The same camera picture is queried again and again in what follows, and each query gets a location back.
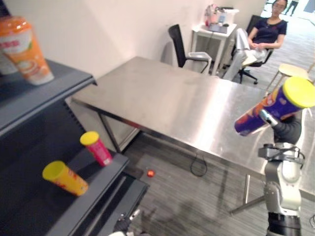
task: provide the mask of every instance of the stool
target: stool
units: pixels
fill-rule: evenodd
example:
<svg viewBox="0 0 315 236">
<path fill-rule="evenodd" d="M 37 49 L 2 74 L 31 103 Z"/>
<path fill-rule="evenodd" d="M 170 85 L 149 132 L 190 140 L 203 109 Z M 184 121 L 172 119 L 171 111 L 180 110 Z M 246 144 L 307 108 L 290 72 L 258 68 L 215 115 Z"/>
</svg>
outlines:
<svg viewBox="0 0 315 236">
<path fill-rule="evenodd" d="M 272 79 L 268 87 L 266 88 L 266 93 L 268 92 L 268 88 L 273 83 L 273 81 L 275 80 L 275 78 L 278 76 L 279 73 L 281 74 L 281 78 L 279 79 L 279 81 L 277 82 L 273 90 L 275 90 L 278 87 L 278 85 L 281 83 L 284 77 L 299 76 L 304 79 L 310 80 L 307 70 L 302 69 L 301 67 L 298 67 L 295 65 L 282 63 L 279 66 L 278 72 L 276 73 L 276 75 L 274 76 L 274 78 Z"/>
</svg>

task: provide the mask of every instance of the orange cup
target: orange cup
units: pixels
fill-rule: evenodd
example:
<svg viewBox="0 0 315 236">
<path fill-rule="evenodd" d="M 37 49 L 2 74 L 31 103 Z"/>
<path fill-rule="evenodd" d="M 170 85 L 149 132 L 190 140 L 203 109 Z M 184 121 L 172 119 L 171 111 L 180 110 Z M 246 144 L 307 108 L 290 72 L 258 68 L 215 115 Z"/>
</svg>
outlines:
<svg viewBox="0 0 315 236">
<path fill-rule="evenodd" d="M 62 161 L 48 164 L 43 170 L 42 176 L 45 180 L 76 196 L 84 194 L 89 188 L 89 185 Z"/>
</svg>

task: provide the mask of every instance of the table leg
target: table leg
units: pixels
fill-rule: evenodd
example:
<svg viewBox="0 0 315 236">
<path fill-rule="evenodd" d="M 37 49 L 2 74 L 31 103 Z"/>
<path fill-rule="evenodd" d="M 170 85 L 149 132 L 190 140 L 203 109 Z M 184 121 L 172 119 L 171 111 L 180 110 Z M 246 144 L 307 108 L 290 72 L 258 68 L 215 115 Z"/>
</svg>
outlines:
<svg viewBox="0 0 315 236">
<path fill-rule="evenodd" d="M 255 200 L 252 200 L 251 202 L 249 203 L 246 203 L 246 204 L 243 204 L 241 205 L 240 207 L 230 211 L 230 214 L 231 215 L 235 215 L 241 211 L 244 211 L 246 209 L 250 209 L 252 207 L 254 207 L 255 205 L 259 204 L 259 203 L 262 203 L 263 201 L 265 201 L 265 196 L 261 196 L 260 198 L 257 198 Z"/>
<path fill-rule="evenodd" d="M 119 145 L 118 145 L 118 143 L 116 141 L 114 133 L 113 133 L 113 131 L 112 131 L 112 129 L 111 129 L 111 127 L 110 127 L 106 117 L 104 115 L 101 115 L 100 113 L 97 113 L 97 114 L 98 114 L 98 117 L 100 118 L 100 121 L 102 122 L 102 124 L 103 124 L 103 126 L 104 126 L 104 128 L 105 128 L 105 130 L 106 130 L 106 132 L 107 132 L 107 134 L 108 134 L 108 136 L 110 138 L 110 140 L 112 141 L 112 143 L 114 145 L 114 148 L 116 149 L 116 152 L 122 153 L 122 151 L 121 151 L 121 149 L 120 149 L 120 147 L 119 147 Z"/>
<path fill-rule="evenodd" d="M 243 204 L 246 204 L 248 201 L 248 194 L 250 191 L 250 180 L 251 180 L 251 176 L 250 175 L 246 175 L 246 179 L 245 179 L 245 189 L 244 189 L 244 197 L 243 197 Z"/>
<path fill-rule="evenodd" d="M 198 34 L 197 34 L 195 31 L 193 31 L 193 32 L 192 32 L 191 49 L 190 49 L 191 52 L 195 52 L 195 51 L 196 51 L 196 47 L 197 47 L 197 37 L 198 37 Z"/>
<path fill-rule="evenodd" d="M 217 69 L 222 57 L 222 52 L 223 52 L 223 47 L 225 45 L 225 39 L 220 40 L 220 45 L 219 45 L 219 49 L 218 49 L 218 53 L 216 56 L 216 61 L 215 61 L 215 65 L 213 66 L 213 70 L 212 70 L 212 74 L 211 75 L 217 75 Z"/>
</svg>

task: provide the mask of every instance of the orange drink bottle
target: orange drink bottle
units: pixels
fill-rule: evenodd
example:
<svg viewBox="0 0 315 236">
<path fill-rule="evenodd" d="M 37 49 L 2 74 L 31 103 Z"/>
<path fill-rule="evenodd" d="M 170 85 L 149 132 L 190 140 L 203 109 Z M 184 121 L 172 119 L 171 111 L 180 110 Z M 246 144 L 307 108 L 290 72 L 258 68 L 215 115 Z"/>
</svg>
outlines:
<svg viewBox="0 0 315 236">
<path fill-rule="evenodd" d="M 23 17 L 0 17 L 0 49 L 29 83 L 40 85 L 54 78 L 32 26 Z"/>
</svg>

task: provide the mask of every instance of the yellow lid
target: yellow lid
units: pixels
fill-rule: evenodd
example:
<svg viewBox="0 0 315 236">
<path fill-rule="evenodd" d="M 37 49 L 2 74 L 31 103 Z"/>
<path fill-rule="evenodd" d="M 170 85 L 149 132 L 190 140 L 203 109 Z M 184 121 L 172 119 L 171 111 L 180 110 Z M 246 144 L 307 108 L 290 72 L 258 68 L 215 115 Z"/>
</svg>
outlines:
<svg viewBox="0 0 315 236">
<path fill-rule="evenodd" d="M 96 131 L 89 131 L 84 133 L 80 138 L 80 143 L 84 146 L 91 145 L 99 139 L 99 134 Z"/>
<path fill-rule="evenodd" d="M 62 174 L 64 167 L 65 163 L 62 161 L 53 161 L 49 163 L 43 170 L 43 178 L 46 180 L 57 179 Z"/>
<path fill-rule="evenodd" d="M 294 106 L 300 108 L 315 106 L 315 87 L 302 77 L 288 78 L 283 85 L 283 92 Z"/>
</svg>

